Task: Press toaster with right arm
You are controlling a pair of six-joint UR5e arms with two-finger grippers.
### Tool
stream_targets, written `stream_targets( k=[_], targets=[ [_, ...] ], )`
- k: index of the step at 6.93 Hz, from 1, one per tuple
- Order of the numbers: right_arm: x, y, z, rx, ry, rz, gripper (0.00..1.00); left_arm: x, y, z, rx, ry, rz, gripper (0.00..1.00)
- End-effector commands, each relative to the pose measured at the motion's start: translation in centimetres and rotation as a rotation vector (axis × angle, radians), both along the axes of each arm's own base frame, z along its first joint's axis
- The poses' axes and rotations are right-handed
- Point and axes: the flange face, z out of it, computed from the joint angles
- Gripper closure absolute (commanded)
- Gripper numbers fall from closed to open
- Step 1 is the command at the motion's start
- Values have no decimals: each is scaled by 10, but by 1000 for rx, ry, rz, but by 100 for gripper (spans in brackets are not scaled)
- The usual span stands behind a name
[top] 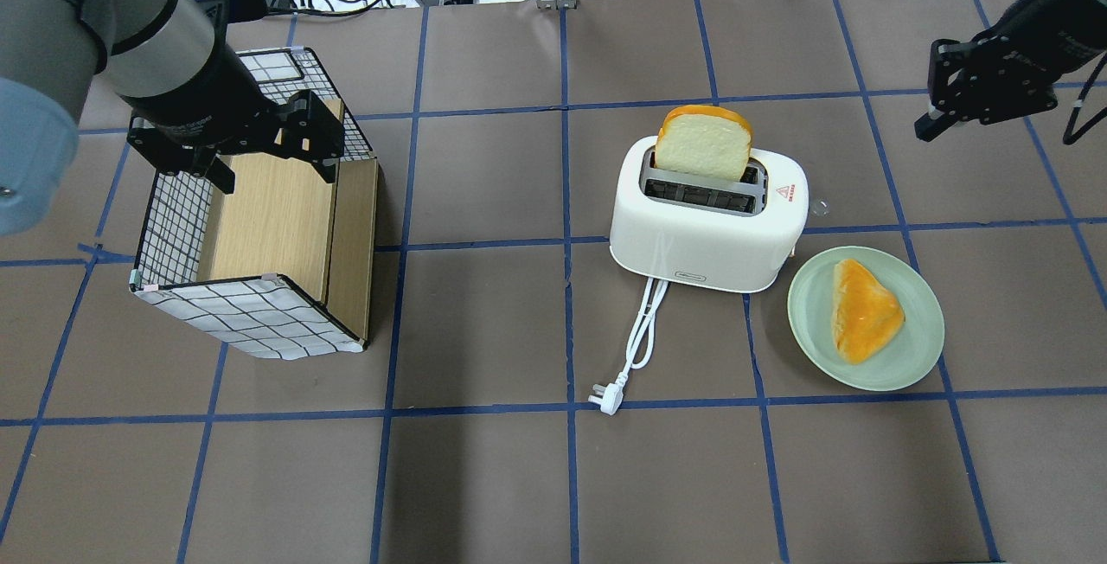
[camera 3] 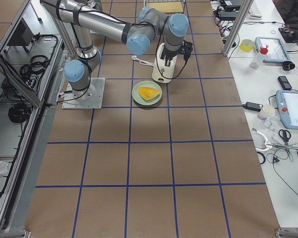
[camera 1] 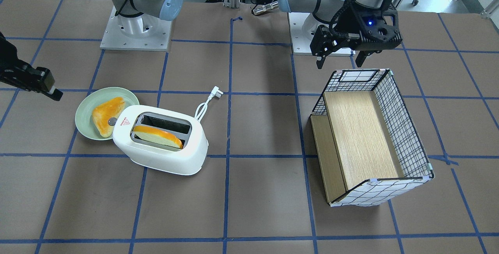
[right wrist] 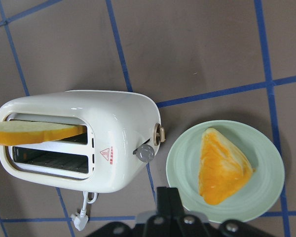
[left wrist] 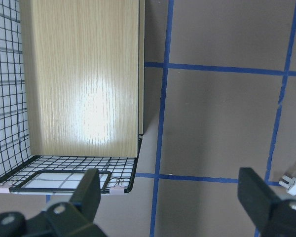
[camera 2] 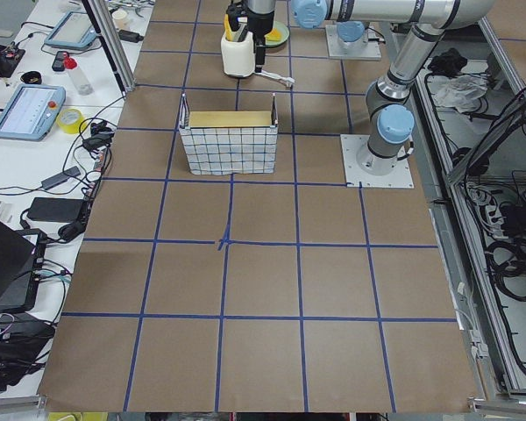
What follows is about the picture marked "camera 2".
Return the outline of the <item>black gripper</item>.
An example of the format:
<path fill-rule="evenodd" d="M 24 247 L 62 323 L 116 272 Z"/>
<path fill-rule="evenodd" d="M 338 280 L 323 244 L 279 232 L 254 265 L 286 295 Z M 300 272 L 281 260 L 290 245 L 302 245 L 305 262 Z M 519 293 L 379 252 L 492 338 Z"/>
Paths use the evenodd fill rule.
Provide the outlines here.
<path fill-rule="evenodd" d="M 274 27 L 274 0 L 245 0 L 247 26 L 253 35 L 255 45 L 255 73 L 261 73 L 265 65 L 265 36 Z M 242 3 L 230 3 L 226 10 L 228 24 L 233 32 L 239 29 L 238 19 L 242 16 Z"/>

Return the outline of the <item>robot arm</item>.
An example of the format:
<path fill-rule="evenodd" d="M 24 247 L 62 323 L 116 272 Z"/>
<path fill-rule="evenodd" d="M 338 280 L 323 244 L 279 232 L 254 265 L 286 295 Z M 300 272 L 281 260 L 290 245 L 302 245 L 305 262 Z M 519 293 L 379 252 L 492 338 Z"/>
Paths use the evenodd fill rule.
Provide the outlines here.
<path fill-rule="evenodd" d="M 313 29 L 325 20 L 352 20 L 410 24 L 396 58 L 388 71 L 366 93 L 371 133 L 368 149 L 387 159 L 398 154 L 402 143 L 390 146 L 380 135 L 380 114 L 391 105 L 403 106 L 419 70 L 448 29 L 469 26 L 492 9 L 492 1 L 294 1 L 296 23 Z"/>

